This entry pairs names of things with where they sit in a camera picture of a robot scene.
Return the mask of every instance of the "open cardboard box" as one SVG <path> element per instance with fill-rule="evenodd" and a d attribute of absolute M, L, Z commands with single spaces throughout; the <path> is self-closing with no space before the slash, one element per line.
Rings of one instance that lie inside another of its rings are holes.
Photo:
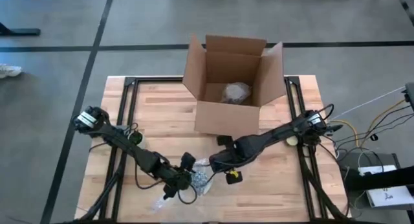
<path fill-rule="evenodd" d="M 286 93 L 283 45 L 263 53 L 265 46 L 263 39 L 207 35 L 205 50 L 191 36 L 182 83 L 197 99 L 196 131 L 233 137 L 259 131 L 260 107 Z M 249 85 L 251 95 L 241 105 L 220 103 L 234 82 Z"/>

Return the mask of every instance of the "shoe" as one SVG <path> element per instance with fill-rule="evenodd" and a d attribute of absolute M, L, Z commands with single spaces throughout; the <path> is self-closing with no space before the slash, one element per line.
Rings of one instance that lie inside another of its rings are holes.
<path fill-rule="evenodd" d="M 21 67 L 19 66 L 9 66 L 6 64 L 0 64 L 0 78 L 5 78 L 7 76 L 17 76 L 21 73 Z"/>

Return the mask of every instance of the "yellow cable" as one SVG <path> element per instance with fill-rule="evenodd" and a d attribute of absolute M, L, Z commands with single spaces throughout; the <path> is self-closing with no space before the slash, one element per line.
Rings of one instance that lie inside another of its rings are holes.
<path fill-rule="evenodd" d="M 369 133 L 370 131 L 371 131 L 371 128 L 374 126 L 374 124 L 375 124 L 375 122 L 376 122 L 376 120 L 378 120 L 383 114 L 385 114 L 385 113 L 387 113 L 388 111 L 391 111 L 394 107 L 397 107 L 398 105 L 400 105 L 400 104 L 402 104 L 403 102 L 405 102 L 406 100 L 405 99 L 403 99 L 403 100 L 401 100 L 401 101 L 398 101 L 396 104 L 394 104 L 394 105 L 392 105 L 391 107 L 389 107 L 387 110 L 385 110 L 385 111 L 383 111 L 381 114 L 379 114 L 379 115 L 377 115 L 375 118 L 374 118 L 374 120 L 371 122 L 371 124 L 369 125 L 369 128 L 368 128 L 368 130 L 367 130 L 367 133 Z M 364 137 L 364 139 L 363 139 L 363 141 L 362 141 L 362 143 L 361 143 L 361 145 L 360 145 L 360 147 L 362 147 L 363 145 L 364 145 L 364 142 L 365 142 L 365 140 L 367 140 L 367 137 L 368 136 L 368 134 L 367 135 L 365 135 L 365 137 Z"/>
<path fill-rule="evenodd" d="M 348 127 L 350 127 L 352 129 L 352 131 L 354 132 L 355 145 L 356 145 L 356 147 L 360 147 L 359 146 L 358 134 L 357 134 L 356 128 L 351 123 L 349 123 L 346 120 L 330 120 L 329 122 L 338 122 L 338 123 L 346 124 Z"/>

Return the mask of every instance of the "yellow tag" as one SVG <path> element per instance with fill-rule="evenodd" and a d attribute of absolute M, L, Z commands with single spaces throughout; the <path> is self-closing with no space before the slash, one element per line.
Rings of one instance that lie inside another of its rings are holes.
<path fill-rule="evenodd" d="M 236 177 L 236 178 L 239 177 L 239 173 L 237 173 L 237 171 L 235 171 L 235 170 L 230 171 L 230 174 L 234 175 L 234 177 Z"/>

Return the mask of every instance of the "plastic bag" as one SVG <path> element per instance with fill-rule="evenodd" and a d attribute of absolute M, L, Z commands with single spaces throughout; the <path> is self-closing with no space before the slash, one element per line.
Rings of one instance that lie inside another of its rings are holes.
<path fill-rule="evenodd" d="M 201 159 L 194 163 L 193 171 L 195 171 L 195 173 L 191 173 L 191 185 L 194 187 L 197 193 L 197 197 L 205 195 L 209 191 L 213 183 L 213 179 L 208 181 L 209 178 L 213 175 L 213 171 L 212 168 L 207 165 L 209 165 L 208 159 Z M 185 191 L 180 191 L 180 194 L 183 200 L 186 201 L 191 201 L 191 199 L 193 199 L 194 197 L 194 192 L 191 187 L 189 187 Z M 153 203 L 151 210 L 153 212 L 158 212 L 162 207 L 166 206 L 167 203 L 169 203 L 169 201 L 171 200 L 173 199 L 168 198 L 164 200 L 163 194 L 159 199 L 157 199 Z"/>
<path fill-rule="evenodd" d="M 241 104 L 250 95 L 250 87 L 243 82 L 227 84 L 223 90 L 221 102 L 225 104 Z"/>

